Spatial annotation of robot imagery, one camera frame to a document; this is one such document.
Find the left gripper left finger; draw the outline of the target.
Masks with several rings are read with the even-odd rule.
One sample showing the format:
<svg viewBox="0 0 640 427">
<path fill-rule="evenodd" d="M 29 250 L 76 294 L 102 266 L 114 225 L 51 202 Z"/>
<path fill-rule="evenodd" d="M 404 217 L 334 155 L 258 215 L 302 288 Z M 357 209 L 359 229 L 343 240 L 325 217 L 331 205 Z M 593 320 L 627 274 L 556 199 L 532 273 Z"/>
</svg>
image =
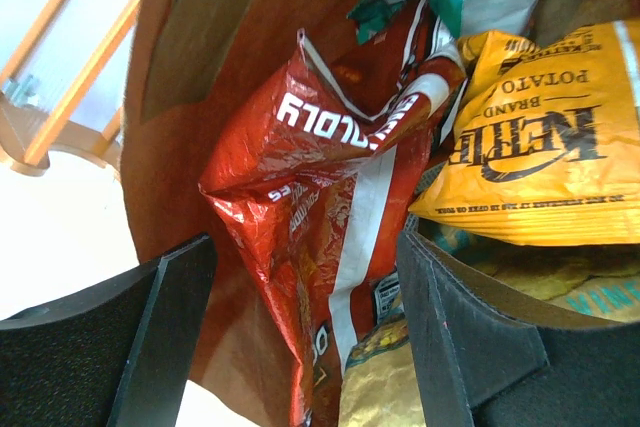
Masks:
<svg viewBox="0 0 640 427">
<path fill-rule="evenodd" d="M 3 320 L 2 425 L 175 425 L 215 269 L 200 234 Z"/>
</svg>

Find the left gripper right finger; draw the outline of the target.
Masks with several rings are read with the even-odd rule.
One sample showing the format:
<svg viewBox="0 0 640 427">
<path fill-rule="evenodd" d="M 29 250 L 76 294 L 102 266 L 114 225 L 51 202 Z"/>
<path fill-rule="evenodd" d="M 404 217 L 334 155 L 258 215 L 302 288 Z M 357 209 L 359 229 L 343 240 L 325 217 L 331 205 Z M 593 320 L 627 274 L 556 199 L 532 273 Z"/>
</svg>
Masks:
<svg viewBox="0 0 640 427">
<path fill-rule="evenodd" d="M 527 296 L 416 233 L 397 270 L 430 426 L 635 426 L 639 326 Z"/>
</svg>

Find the red doritos chip bag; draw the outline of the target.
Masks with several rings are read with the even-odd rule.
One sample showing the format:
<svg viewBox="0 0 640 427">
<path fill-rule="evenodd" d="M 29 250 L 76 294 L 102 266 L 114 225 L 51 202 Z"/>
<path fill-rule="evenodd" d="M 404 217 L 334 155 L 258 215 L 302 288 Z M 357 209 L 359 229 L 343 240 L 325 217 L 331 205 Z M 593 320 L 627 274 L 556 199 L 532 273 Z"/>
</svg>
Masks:
<svg viewBox="0 0 640 427">
<path fill-rule="evenodd" d="M 326 62 L 304 31 L 233 115 L 199 188 L 292 358 L 292 426 L 333 426 L 352 348 L 466 75 L 430 0 Z"/>
</svg>

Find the red brown paper bag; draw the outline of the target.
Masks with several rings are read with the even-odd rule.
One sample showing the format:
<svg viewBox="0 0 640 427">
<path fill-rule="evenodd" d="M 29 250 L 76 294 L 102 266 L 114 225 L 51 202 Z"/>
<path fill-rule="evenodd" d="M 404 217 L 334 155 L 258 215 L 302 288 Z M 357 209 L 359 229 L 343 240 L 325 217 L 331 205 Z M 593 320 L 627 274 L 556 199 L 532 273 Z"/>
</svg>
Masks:
<svg viewBox="0 0 640 427">
<path fill-rule="evenodd" d="M 125 91 L 121 155 L 134 245 L 138 256 L 149 260 L 197 232 L 210 236 L 217 252 L 216 277 L 190 372 L 231 409 L 262 426 L 292 426 L 293 358 L 199 182 L 224 127 L 291 58 L 299 31 L 329 63 L 363 44 L 355 22 L 347 18 L 358 1 L 142 0 Z M 528 33 L 512 35 L 546 47 L 580 27 L 633 18 L 639 22 L 639 0 L 539 0 Z M 456 260 L 537 300 L 639 326 L 639 240 L 518 245 L 410 212 L 453 149 L 454 122 L 471 78 L 458 49 L 465 36 L 450 35 L 466 78 L 442 121 L 398 237 L 419 234 Z M 356 345 L 388 315 L 405 315 L 397 241 L 394 270 L 372 293 L 373 325 Z"/>
</svg>

